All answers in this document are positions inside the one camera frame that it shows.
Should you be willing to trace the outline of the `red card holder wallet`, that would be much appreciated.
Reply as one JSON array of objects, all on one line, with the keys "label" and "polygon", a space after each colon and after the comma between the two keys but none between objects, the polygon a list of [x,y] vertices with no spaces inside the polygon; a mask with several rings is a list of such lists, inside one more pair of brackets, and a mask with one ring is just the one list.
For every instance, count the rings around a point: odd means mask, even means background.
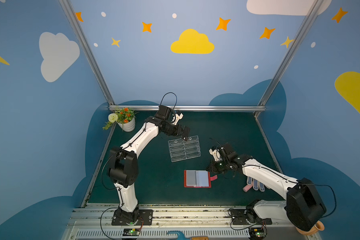
[{"label": "red card holder wallet", "polygon": [[185,170],[184,187],[185,188],[211,188],[211,182],[218,178],[217,175],[211,177],[208,171]]}]

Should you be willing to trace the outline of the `clear acrylic card organizer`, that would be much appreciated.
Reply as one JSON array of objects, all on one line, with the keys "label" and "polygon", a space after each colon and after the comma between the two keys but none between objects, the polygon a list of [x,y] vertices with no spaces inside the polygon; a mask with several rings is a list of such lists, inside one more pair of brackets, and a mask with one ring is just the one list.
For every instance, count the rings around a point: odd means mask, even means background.
[{"label": "clear acrylic card organizer", "polygon": [[188,159],[198,158],[201,156],[199,136],[188,137],[168,141],[171,162],[180,162]]}]

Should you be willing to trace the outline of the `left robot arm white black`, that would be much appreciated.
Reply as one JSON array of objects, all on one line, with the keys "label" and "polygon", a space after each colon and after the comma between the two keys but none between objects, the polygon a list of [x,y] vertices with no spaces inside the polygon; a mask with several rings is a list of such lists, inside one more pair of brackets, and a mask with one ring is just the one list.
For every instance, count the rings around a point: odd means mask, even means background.
[{"label": "left robot arm white black", "polygon": [[167,136],[181,136],[188,140],[190,128],[179,124],[184,117],[179,110],[159,105],[154,116],[148,117],[139,131],[125,144],[111,150],[107,174],[118,192],[120,206],[116,216],[128,223],[139,217],[139,203],[135,193],[135,181],[139,174],[138,157],[149,142],[164,133]]}]

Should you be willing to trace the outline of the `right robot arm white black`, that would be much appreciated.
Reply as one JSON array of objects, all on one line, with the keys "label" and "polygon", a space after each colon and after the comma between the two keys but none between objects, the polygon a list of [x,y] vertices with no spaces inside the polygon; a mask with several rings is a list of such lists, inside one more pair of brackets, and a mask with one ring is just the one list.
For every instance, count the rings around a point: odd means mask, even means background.
[{"label": "right robot arm white black", "polygon": [[207,171],[222,174],[229,170],[242,171],[247,185],[256,191],[270,189],[281,201],[254,200],[246,206],[244,216],[249,224],[260,224],[265,219],[289,221],[298,230],[309,232],[324,217],[327,209],[309,179],[298,180],[281,174],[249,155],[238,155],[230,144],[213,146],[209,150],[213,160]]}]

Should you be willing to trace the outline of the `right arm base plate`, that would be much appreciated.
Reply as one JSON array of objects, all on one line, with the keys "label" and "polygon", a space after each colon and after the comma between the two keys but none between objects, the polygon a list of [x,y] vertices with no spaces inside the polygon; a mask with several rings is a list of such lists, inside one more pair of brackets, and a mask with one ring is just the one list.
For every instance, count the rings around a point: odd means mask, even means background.
[{"label": "right arm base plate", "polygon": [[261,219],[253,210],[233,209],[228,210],[228,214],[232,219],[233,225],[272,225],[270,218]]}]

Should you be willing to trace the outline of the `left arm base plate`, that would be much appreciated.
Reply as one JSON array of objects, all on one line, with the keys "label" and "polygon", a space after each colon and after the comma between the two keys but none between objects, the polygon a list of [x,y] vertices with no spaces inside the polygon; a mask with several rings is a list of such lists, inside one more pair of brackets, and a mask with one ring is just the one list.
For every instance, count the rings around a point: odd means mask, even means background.
[{"label": "left arm base plate", "polygon": [[142,223],[144,226],[151,226],[153,221],[153,210],[136,209],[129,213],[124,210],[116,210],[112,219],[112,226],[137,226]]}]

